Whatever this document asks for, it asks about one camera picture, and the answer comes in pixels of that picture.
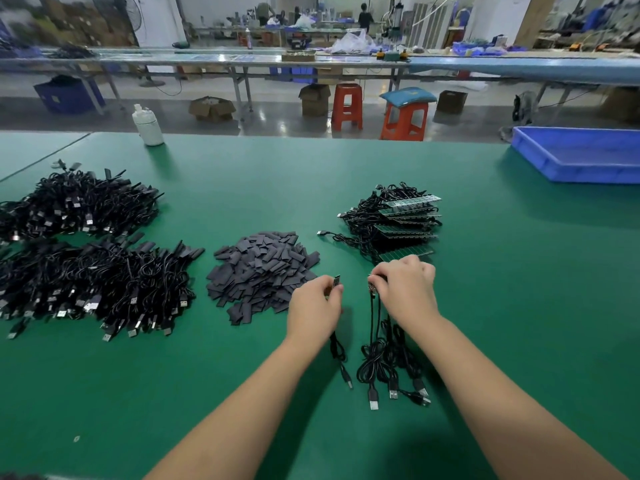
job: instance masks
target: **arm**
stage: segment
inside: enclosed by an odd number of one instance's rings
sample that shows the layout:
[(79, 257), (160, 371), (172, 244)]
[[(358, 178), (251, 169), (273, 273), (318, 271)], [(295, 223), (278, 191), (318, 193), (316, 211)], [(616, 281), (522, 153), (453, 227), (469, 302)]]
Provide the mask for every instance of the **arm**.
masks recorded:
[[(298, 381), (335, 330), (342, 285), (321, 276), (295, 290), (287, 336), (260, 368), (174, 447), (145, 480), (252, 479)], [(329, 299), (324, 295), (331, 290)]]
[(501, 480), (625, 478), (440, 315), (434, 277), (432, 265), (409, 256), (379, 264), (369, 282), (435, 366), (496, 475)]

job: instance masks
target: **white pillar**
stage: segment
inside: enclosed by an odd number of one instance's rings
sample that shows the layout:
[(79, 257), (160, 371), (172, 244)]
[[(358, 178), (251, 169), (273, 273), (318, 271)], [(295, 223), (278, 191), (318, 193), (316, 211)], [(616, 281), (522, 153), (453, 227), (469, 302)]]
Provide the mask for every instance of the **white pillar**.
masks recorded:
[(503, 34), (508, 43), (516, 40), (531, 0), (476, 0), (465, 33), (465, 39), (491, 41)]

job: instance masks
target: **green anti-static mat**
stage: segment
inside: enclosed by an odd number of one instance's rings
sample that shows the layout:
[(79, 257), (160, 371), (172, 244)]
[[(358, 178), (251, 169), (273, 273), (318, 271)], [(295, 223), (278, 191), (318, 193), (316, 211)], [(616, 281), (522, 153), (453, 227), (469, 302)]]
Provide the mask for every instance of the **green anti-static mat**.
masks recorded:
[[(165, 196), (145, 239), (206, 252), (189, 267), (198, 297), (171, 336), (102, 341), (92, 319), (0, 322), (0, 470), (140, 479), (281, 343), (286, 316), (231, 327), (207, 297), (213, 251), (262, 231), (295, 231), (340, 274), (337, 336), (355, 381), (369, 340), (372, 263), (319, 237), (348, 233), (336, 214), (378, 184), (442, 198), (429, 242), (441, 313), (560, 421), (630, 478), (640, 477), (640, 186), (554, 184), (505, 144), (92, 134), (57, 156), (101, 174), (126, 169)], [(41, 162), (0, 182), (21, 198), (51, 172)], [(410, 388), (400, 370), (400, 386)], [(260, 479), (493, 479), (432, 372), (421, 408), (340, 377), (328, 347), (304, 375)], [(260, 407), (260, 391), (255, 402)]]
[(3, 152), (0, 181), (46, 157), (48, 161), (55, 161), (52, 156), (56, 152), (85, 135), (87, 133), (0, 131)]

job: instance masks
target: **pile of black cables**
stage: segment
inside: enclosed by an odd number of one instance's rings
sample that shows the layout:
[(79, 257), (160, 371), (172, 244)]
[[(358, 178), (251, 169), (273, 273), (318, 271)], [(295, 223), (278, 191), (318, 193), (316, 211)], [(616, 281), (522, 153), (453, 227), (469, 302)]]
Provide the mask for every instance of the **pile of black cables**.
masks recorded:
[(50, 59), (91, 59), (95, 57), (95, 52), (86, 47), (66, 43), (47, 57)]
[[(389, 399), (398, 399), (398, 393), (408, 397), (412, 403), (427, 406), (431, 403), (427, 390), (422, 381), (422, 368), (415, 355), (407, 347), (404, 330), (397, 324), (391, 323), (387, 314), (385, 320), (381, 320), (380, 297), (378, 297), (378, 319), (375, 322), (374, 334), (374, 302), (375, 294), (371, 290), (371, 329), (369, 332), (369, 344), (363, 345), (360, 350), (364, 360), (358, 368), (356, 377), (359, 382), (369, 385), (369, 406), (372, 410), (378, 409), (378, 391), (376, 380), (388, 387)], [(404, 369), (412, 380), (413, 391), (400, 389), (399, 376), (396, 369)]]
[[(360, 254), (377, 264), (383, 260), (381, 255), (384, 253), (423, 243), (424, 237), (412, 237), (414, 232), (427, 233), (432, 227), (442, 225), (436, 218), (439, 215), (426, 216), (426, 210), (438, 211), (438, 208), (431, 204), (420, 206), (420, 215), (414, 219), (394, 219), (380, 213), (380, 210), (389, 208), (385, 202), (418, 198), (424, 195), (430, 194), (427, 194), (426, 191), (418, 191), (415, 187), (409, 187), (404, 182), (400, 182), (399, 186), (378, 185), (370, 197), (362, 199), (357, 207), (352, 207), (347, 212), (338, 214), (338, 217), (343, 219), (349, 227), (353, 237), (327, 230), (319, 231), (318, 235), (331, 235), (334, 241), (344, 242), (348, 246), (360, 250)], [(382, 233), (376, 226), (402, 227), (408, 232), (390, 237)]]
[(195, 298), (187, 267), (203, 248), (182, 241), (170, 249), (142, 242), (141, 232), (80, 248), (55, 239), (26, 242), (14, 254), (0, 256), (0, 313), (17, 319), (9, 338), (34, 320), (81, 319), (102, 321), (103, 340), (126, 328), (130, 337), (142, 331), (171, 334), (174, 320)]
[(78, 170), (79, 163), (61, 173), (52, 173), (20, 201), (0, 203), (0, 244), (22, 239), (52, 237), (84, 231), (92, 235), (130, 235), (147, 225), (158, 213), (159, 191), (142, 183), (132, 184), (112, 176)]

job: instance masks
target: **usb connector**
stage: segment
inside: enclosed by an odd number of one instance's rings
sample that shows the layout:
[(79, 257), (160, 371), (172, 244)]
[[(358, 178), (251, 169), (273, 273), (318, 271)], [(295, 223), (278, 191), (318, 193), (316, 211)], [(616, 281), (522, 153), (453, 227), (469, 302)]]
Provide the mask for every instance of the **usb connector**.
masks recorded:
[(396, 379), (389, 379), (389, 399), (398, 398), (398, 384)]
[(431, 400), (428, 397), (421, 395), (419, 392), (408, 392), (400, 390), (402, 394), (411, 399), (413, 404), (418, 404), (418, 406), (428, 406), (431, 404)]
[(378, 411), (378, 391), (372, 384), (369, 384), (369, 407), (372, 411)]
[(414, 379), (413, 388), (418, 391), (423, 397), (429, 397), (429, 393), (427, 392), (427, 389), (424, 388), (424, 382), (422, 382), (422, 379)]
[(347, 369), (344, 368), (344, 364), (340, 362), (340, 373), (342, 374), (342, 379), (347, 383), (349, 389), (353, 389), (353, 384), (351, 383), (351, 376), (347, 372)]

